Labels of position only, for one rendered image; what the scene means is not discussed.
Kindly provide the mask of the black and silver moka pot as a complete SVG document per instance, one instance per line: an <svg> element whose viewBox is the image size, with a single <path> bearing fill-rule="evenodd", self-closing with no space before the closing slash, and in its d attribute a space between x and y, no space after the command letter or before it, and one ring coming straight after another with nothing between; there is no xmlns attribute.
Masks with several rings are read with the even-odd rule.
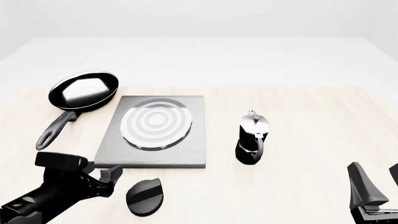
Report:
<svg viewBox="0 0 398 224"><path fill-rule="evenodd" d="M242 117L239 125L239 139L235 148L235 156L239 162L255 165L261 160L269 125L265 117L253 110Z"/></svg>

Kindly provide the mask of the round black stove knob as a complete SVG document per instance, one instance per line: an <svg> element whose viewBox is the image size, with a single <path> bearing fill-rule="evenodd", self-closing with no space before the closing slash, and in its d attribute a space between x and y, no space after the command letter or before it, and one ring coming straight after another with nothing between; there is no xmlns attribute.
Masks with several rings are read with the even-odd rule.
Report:
<svg viewBox="0 0 398 224"><path fill-rule="evenodd" d="M138 217L154 214L162 206L164 192L159 178L142 180L134 184L126 194L127 207Z"/></svg>

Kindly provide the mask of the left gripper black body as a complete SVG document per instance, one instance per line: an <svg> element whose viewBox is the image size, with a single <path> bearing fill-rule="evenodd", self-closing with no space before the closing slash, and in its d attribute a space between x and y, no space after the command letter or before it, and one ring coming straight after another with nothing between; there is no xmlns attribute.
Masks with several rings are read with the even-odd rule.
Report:
<svg viewBox="0 0 398 224"><path fill-rule="evenodd" d="M99 180L86 173L82 173L81 176L83 190L80 197L110 197L113 194L115 182L111 173L101 172Z"/></svg>

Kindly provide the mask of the black frying pan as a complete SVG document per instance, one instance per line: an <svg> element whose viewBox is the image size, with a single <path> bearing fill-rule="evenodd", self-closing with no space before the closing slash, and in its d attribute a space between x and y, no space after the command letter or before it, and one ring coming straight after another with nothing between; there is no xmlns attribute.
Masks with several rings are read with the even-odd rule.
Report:
<svg viewBox="0 0 398 224"><path fill-rule="evenodd" d="M64 126L74 122L82 113L108 104L119 87L118 78L104 71L74 74L56 83L49 91L49 102L64 112L39 137L35 147L41 151L60 134Z"/></svg>

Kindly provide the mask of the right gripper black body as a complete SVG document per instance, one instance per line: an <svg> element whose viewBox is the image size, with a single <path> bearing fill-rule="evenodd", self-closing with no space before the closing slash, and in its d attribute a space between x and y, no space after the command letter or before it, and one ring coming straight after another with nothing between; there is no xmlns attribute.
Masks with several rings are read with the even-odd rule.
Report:
<svg viewBox="0 0 398 224"><path fill-rule="evenodd" d="M398 224L398 210L383 210L379 206L387 202L365 205L350 203L350 212L355 224Z"/></svg>

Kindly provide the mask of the flat grey stove plate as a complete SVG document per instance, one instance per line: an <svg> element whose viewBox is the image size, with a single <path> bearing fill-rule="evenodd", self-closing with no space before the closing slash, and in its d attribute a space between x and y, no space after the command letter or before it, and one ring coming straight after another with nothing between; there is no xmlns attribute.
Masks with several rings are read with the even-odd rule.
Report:
<svg viewBox="0 0 398 224"><path fill-rule="evenodd" d="M95 166L206 167L204 97L122 96Z"/></svg>

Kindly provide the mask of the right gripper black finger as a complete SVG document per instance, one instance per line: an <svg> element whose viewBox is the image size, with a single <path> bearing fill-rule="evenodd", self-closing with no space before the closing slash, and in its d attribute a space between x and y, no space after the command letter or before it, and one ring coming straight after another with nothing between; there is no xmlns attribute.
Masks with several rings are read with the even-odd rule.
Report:
<svg viewBox="0 0 398 224"><path fill-rule="evenodd" d="M389 199L371 182L359 162L352 162L347 167L347 170L351 190L349 204L351 210L357 207L378 207L389 201Z"/></svg>
<svg viewBox="0 0 398 224"><path fill-rule="evenodd" d="M398 164L395 164L394 166L389 168L389 172L394 179L394 182L398 186Z"/></svg>

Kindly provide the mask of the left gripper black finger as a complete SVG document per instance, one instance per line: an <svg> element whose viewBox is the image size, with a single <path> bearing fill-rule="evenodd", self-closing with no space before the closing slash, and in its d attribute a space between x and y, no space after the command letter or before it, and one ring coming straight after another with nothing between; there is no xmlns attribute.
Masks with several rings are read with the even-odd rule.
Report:
<svg viewBox="0 0 398 224"><path fill-rule="evenodd" d="M100 171L99 181L104 182L105 184L116 184L122 174L122 166L115 166L110 169L103 169Z"/></svg>

